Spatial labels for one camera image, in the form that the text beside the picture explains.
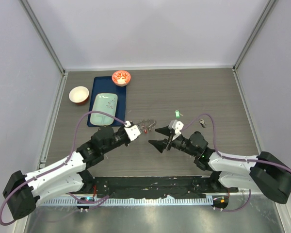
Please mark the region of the metal disc key organizer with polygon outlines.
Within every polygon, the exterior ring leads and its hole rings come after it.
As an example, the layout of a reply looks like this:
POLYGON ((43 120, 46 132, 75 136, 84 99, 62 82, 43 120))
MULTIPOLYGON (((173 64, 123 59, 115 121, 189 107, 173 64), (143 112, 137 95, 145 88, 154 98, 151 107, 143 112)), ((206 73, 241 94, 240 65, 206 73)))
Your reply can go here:
POLYGON ((149 118, 141 120, 137 125, 142 131, 151 131, 155 128, 156 123, 156 120, 149 118))

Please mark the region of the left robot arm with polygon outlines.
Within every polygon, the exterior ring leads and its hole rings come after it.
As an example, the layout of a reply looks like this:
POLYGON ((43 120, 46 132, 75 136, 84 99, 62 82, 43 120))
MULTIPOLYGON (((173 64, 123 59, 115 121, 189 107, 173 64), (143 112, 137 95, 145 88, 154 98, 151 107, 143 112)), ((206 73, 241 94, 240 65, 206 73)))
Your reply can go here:
POLYGON ((117 131, 109 126, 100 127, 89 141, 73 147, 67 157, 27 174, 14 172, 3 190, 2 205, 8 207, 16 221, 54 197, 78 191, 90 193, 94 179, 88 169, 100 163, 106 153, 127 146, 139 134, 135 126, 122 126, 117 131))

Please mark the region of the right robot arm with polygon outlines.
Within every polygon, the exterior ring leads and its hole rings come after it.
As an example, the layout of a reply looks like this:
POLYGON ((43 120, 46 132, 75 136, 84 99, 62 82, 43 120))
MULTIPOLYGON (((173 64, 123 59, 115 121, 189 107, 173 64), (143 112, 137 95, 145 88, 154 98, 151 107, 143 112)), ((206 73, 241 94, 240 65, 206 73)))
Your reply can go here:
POLYGON ((163 140, 149 140, 160 153, 171 148, 194 157, 201 170, 210 171, 210 188, 219 192, 224 188, 242 188, 260 191, 268 199, 285 204, 291 194, 291 169, 269 152, 258 156, 226 154, 208 147, 201 132, 189 138, 175 135, 168 127, 159 128, 166 135, 163 140))

